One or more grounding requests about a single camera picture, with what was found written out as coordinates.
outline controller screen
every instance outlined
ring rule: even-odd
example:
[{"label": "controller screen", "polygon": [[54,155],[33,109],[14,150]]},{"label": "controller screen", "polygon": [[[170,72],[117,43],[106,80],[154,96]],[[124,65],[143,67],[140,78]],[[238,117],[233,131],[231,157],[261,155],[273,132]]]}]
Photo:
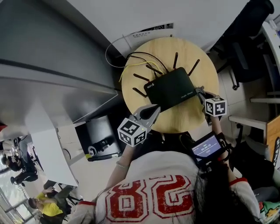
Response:
[{"label": "controller screen", "polygon": [[208,157],[212,153],[218,151],[221,148],[217,138],[213,135],[207,140],[203,141],[199,145],[192,148],[193,152],[197,156],[201,157]]}]

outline hand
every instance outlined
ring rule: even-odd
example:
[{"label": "hand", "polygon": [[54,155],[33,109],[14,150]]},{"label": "hand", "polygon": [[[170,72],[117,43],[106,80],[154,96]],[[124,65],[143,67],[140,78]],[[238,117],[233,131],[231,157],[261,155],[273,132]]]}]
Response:
[{"label": "hand", "polygon": [[45,190],[47,193],[51,193],[54,191],[54,187],[49,187],[48,189]]}]

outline router label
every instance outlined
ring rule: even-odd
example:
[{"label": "router label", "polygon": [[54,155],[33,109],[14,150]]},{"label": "router label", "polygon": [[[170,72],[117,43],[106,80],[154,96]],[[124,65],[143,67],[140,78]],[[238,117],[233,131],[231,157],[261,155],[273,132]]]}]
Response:
[{"label": "router label", "polygon": [[154,86],[154,84],[151,84],[151,85],[147,86],[147,88],[151,88],[152,86]]}]

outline round wooden table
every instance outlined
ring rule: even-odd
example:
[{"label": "round wooden table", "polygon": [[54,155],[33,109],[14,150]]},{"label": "round wooden table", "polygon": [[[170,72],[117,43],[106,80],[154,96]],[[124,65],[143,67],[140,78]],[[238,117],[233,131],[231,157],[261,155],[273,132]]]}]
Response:
[{"label": "round wooden table", "polygon": [[[176,68],[183,67],[187,73],[190,72],[195,62],[200,59],[200,62],[190,76],[194,87],[204,86],[205,91],[219,94],[218,75],[212,61],[202,49],[191,42],[174,37],[163,37],[143,44],[136,51],[147,52],[156,56],[169,71],[173,70],[176,52],[178,52]],[[140,53],[133,55],[142,57],[147,61],[155,62],[162,72],[166,73],[164,67],[153,57]],[[130,57],[126,65],[141,62],[143,62],[142,59]],[[131,113],[134,113],[141,106],[151,104],[148,97],[144,98],[132,89],[136,87],[146,94],[144,85],[147,82],[133,76],[136,73],[153,80],[153,71],[146,68],[145,65],[130,66],[122,75],[122,93]],[[192,97],[161,112],[152,129],[161,133],[182,133],[190,131],[197,128],[205,120],[202,109],[203,107],[198,97]]]}]

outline white cable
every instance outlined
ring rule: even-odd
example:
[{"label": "white cable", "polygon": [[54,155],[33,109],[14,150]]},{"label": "white cable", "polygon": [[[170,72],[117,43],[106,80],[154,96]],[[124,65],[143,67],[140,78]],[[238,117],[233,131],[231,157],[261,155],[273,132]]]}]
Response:
[{"label": "white cable", "polygon": [[107,49],[106,49],[106,51],[105,51],[105,59],[106,59],[106,61],[107,61],[107,63],[108,63],[109,65],[111,65],[112,67],[115,67],[115,68],[124,68],[124,67],[125,67],[125,66],[120,67],[120,66],[112,65],[112,64],[108,61],[108,59],[107,59],[107,51],[108,51],[109,47],[110,47],[113,43],[115,43],[116,41],[118,41],[118,40],[120,40],[120,39],[123,39],[123,38],[125,38],[125,37],[128,37],[128,36],[130,36],[130,35],[132,35],[132,34],[133,34],[133,33],[128,34],[128,35],[126,35],[126,36],[122,36],[122,37],[120,37],[120,38],[114,40],[112,43],[109,44],[109,46],[107,47]]}]

